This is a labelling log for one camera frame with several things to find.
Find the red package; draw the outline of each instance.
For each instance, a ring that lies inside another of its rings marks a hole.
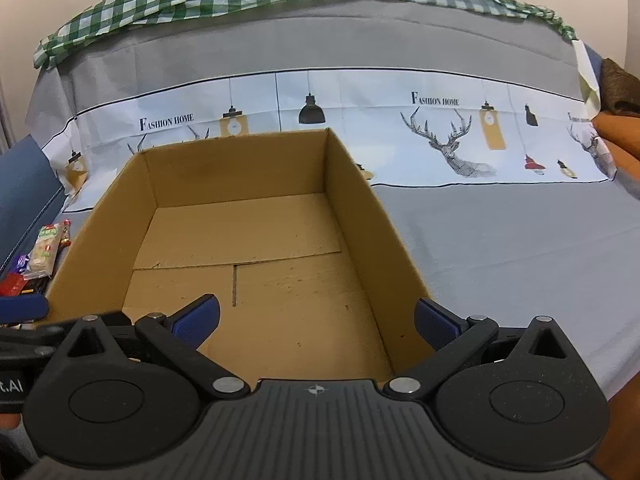
[[[29,280],[17,272],[9,272],[0,282],[0,296],[17,296]]]

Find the clock illustration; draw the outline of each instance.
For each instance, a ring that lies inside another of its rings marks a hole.
[[[498,123],[498,112],[487,101],[484,102],[480,109],[480,123],[482,124],[484,140],[489,149],[506,150],[507,145],[504,142],[500,124]]]
[[[246,116],[242,115],[242,110],[236,110],[231,105],[229,111],[222,114],[220,119],[220,136],[229,137],[248,133],[249,123]]]

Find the open cardboard box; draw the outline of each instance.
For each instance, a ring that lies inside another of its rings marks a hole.
[[[331,130],[225,137],[138,153],[53,279],[46,322],[221,305],[200,351],[260,378],[388,380],[433,350],[427,291]]]

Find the silver screw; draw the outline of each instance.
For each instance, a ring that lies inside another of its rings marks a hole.
[[[56,349],[53,348],[53,346],[36,346],[33,351],[36,352],[37,355],[46,356],[53,354]]]
[[[396,377],[389,381],[389,387],[399,394],[412,394],[420,389],[420,381],[412,377]]]
[[[213,388],[222,394],[234,394],[244,388],[244,381],[237,377],[220,377],[213,381]]]

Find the crosshair symbol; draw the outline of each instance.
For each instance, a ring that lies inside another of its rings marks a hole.
[[[327,389],[324,386],[320,386],[320,384],[314,384],[305,390],[316,397],[320,394],[324,394]]]

